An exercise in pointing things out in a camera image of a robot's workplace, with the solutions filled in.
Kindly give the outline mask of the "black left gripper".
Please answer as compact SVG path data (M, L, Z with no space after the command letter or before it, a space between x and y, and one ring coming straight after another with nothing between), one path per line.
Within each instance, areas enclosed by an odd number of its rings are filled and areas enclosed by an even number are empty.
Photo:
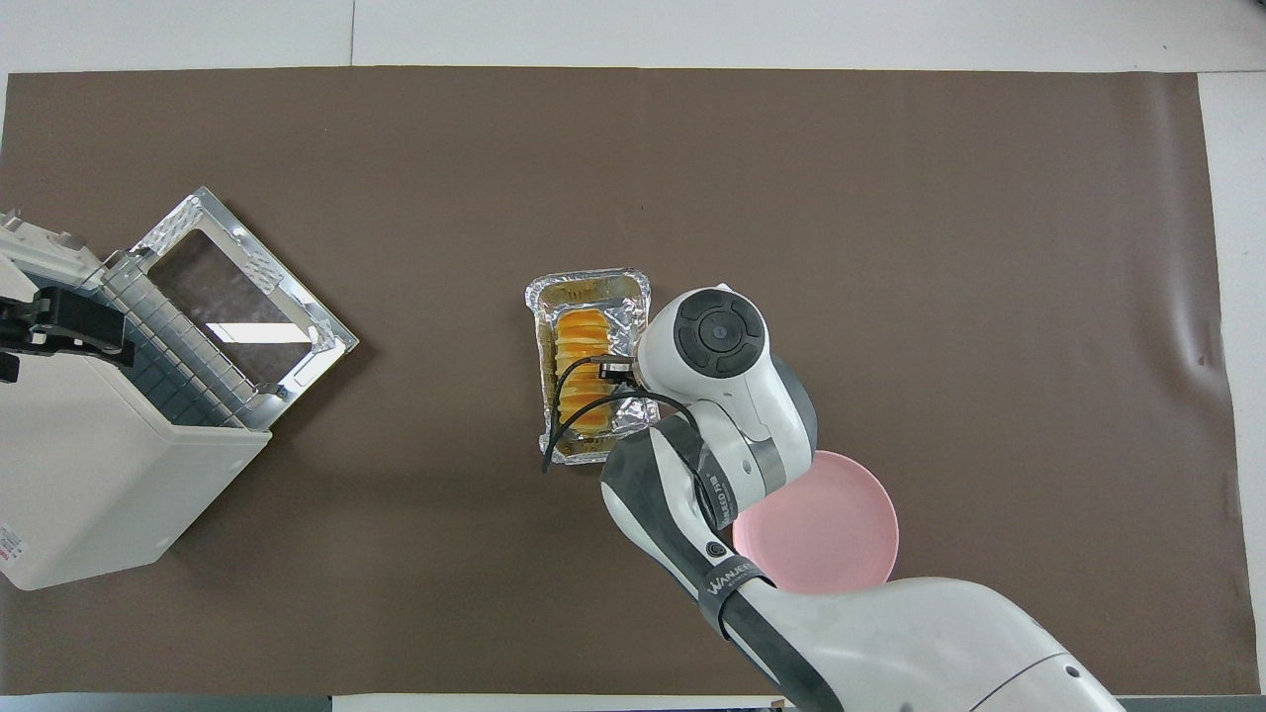
M1 369L20 369L19 356L68 353L99 359L118 367L135 364L127 340L127 315L62 288L43 288L30 302L4 298Z

